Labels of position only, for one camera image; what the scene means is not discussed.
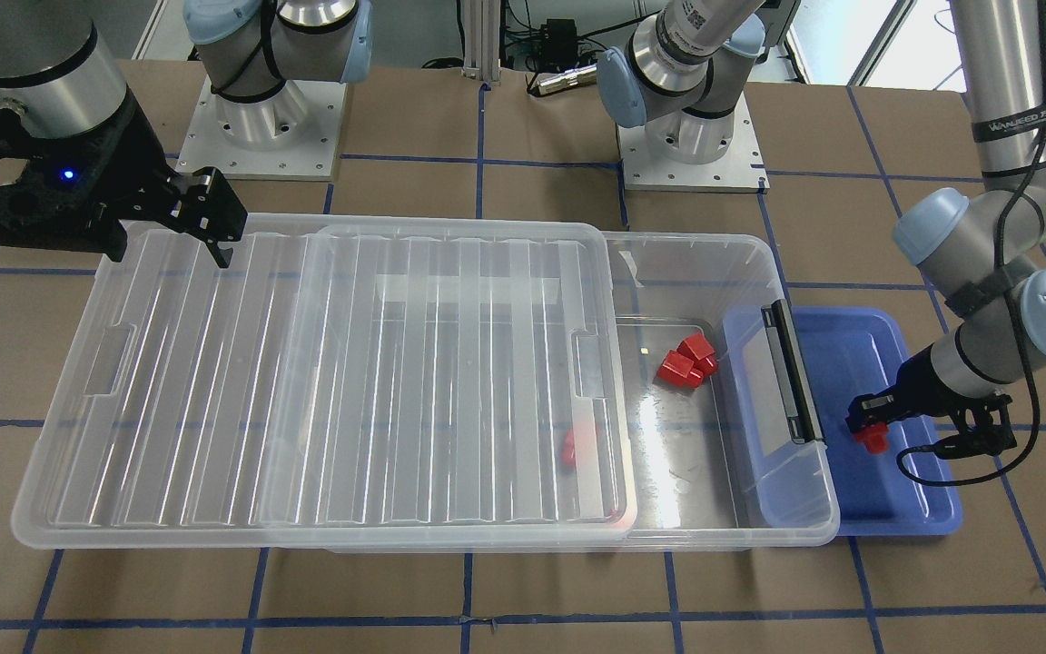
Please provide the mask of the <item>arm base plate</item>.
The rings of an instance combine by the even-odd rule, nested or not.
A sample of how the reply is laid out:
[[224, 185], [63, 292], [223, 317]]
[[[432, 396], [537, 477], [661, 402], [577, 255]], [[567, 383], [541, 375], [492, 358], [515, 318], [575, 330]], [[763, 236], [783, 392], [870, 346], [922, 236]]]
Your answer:
[[217, 167], [230, 181], [329, 183], [349, 90], [290, 80], [273, 98], [238, 104], [203, 84], [175, 170]]
[[771, 189], [746, 96], [718, 119], [684, 112], [616, 128], [628, 191], [764, 193]]

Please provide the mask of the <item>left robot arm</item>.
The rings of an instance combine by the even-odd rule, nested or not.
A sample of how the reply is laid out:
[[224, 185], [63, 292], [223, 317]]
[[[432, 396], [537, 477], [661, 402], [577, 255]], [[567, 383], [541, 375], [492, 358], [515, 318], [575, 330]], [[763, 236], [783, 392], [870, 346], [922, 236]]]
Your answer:
[[[597, 59], [599, 96], [615, 125], [669, 117], [730, 136], [732, 112], [764, 49], [756, 1], [670, 1], [623, 48]], [[1046, 1], [953, 1], [972, 140], [984, 190], [941, 189], [905, 211], [893, 240], [932, 281], [960, 326], [901, 365], [890, 388], [856, 397], [848, 431], [870, 452], [901, 420], [950, 418], [938, 457], [1014, 447], [1006, 388], [1046, 367]]]

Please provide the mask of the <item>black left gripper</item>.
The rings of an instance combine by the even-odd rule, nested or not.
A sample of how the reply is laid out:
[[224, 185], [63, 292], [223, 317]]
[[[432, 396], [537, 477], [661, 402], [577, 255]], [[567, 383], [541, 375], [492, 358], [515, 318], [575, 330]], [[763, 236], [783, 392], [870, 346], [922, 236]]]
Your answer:
[[845, 419], [856, 439], [884, 438], [887, 422], [914, 415], [951, 418], [958, 439], [945, 444], [938, 454], [943, 459], [962, 459], [975, 455], [999, 456], [1013, 450], [1018, 442], [1010, 426], [1008, 405], [1011, 397], [985, 380], [970, 385], [971, 376], [960, 375], [962, 387], [952, 388], [935, 362], [948, 361], [950, 353], [934, 355], [930, 346], [901, 365], [895, 384], [884, 394], [854, 398], [854, 413]]

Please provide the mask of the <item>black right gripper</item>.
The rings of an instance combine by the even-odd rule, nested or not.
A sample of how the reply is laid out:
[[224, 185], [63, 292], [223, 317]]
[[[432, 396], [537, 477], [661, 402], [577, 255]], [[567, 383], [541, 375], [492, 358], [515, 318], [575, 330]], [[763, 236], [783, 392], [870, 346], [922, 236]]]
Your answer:
[[20, 113], [0, 108], [0, 245], [119, 262], [123, 220], [163, 220], [227, 269], [248, 211], [217, 167], [175, 173], [166, 164], [133, 91], [103, 125], [61, 138], [36, 137]]

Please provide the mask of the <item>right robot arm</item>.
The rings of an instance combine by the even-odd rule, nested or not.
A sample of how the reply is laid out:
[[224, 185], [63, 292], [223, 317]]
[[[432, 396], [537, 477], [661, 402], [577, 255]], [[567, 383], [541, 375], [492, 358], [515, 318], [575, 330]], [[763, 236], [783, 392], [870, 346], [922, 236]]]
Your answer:
[[[299, 83], [359, 83], [369, 1], [187, 1], [219, 125], [272, 149], [311, 112]], [[179, 173], [92, 18], [75, 1], [0, 1], [0, 247], [120, 262], [126, 221], [194, 236], [220, 268], [248, 211], [219, 167]]]

